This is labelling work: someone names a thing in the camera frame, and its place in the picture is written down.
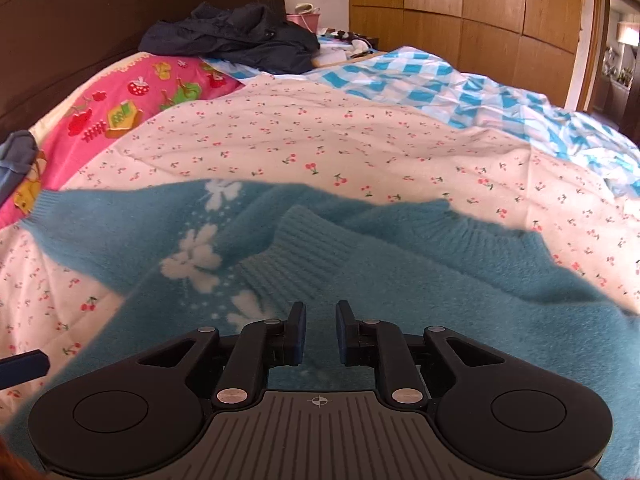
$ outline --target ribbed gray plate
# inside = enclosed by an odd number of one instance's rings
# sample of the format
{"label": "ribbed gray plate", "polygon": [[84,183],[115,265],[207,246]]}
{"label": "ribbed gray plate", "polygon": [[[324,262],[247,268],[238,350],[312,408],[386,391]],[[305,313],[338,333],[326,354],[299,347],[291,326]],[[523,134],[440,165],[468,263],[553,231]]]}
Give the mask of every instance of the ribbed gray plate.
{"label": "ribbed gray plate", "polygon": [[[52,480],[63,477],[51,474]],[[451,453],[418,413],[373,392],[266,392],[215,416],[185,456],[141,480],[494,480]],[[599,480],[593,471],[569,477]]]}

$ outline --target doorway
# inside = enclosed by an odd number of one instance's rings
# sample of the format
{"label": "doorway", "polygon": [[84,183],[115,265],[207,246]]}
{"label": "doorway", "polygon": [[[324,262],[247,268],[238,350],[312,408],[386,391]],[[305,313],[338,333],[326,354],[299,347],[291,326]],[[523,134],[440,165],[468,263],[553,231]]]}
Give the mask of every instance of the doorway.
{"label": "doorway", "polygon": [[588,111],[640,142],[640,2],[605,0],[601,56]]}

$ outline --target white butterfly pattern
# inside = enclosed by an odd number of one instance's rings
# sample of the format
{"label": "white butterfly pattern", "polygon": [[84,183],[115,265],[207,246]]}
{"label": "white butterfly pattern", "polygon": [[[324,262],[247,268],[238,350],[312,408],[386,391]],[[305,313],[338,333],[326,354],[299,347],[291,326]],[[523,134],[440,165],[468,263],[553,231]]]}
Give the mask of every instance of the white butterfly pattern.
{"label": "white butterfly pattern", "polygon": [[209,201],[205,206],[207,211],[217,211],[222,207],[222,197],[227,200],[235,200],[242,189],[240,182],[229,182],[228,180],[210,180],[205,185],[210,193]]}
{"label": "white butterfly pattern", "polygon": [[264,308],[260,306],[258,297],[250,290],[241,290],[237,296],[231,298],[231,303],[240,311],[240,314],[230,312],[226,315],[226,320],[229,324],[235,325],[238,332],[249,323],[275,316],[274,310],[269,305]]}
{"label": "white butterfly pattern", "polygon": [[162,275],[171,280],[188,279],[199,293],[212,293],[220,279],[205,270],[215,270],[222,263],[222,258],[210,245],[217,232],[218,227],[213,224],[205,224],[197,234],[195,229],[189,229],[180,241],[180,252],[160,263]]}

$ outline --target wooden wardrobe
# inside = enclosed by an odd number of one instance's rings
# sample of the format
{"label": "wooden wardrobe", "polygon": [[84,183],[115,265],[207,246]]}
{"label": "wooden wardrobe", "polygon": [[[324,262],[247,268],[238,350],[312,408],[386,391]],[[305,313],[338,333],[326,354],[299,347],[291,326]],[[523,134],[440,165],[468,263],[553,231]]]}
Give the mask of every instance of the wooden wardrobe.
{"label": "wooden wardrobe", "polygon": [[582,0],[350,0],[350,29],[564,106],[581,10]]}

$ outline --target black jacket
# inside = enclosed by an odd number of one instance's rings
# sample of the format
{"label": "black jacket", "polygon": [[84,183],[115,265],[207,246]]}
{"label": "black jacket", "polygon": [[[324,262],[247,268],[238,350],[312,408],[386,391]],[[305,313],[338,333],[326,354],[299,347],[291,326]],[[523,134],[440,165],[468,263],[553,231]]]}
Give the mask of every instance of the black jacket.
{"label": "black jacket", "polygon": [[138,48],[160,56],[217,57],[274,74],[302,74],[313,69],[311,58],[320,46],[315,34],[278,19],[263,4],[220,10],[202,3],[186,20],[157,22]]}

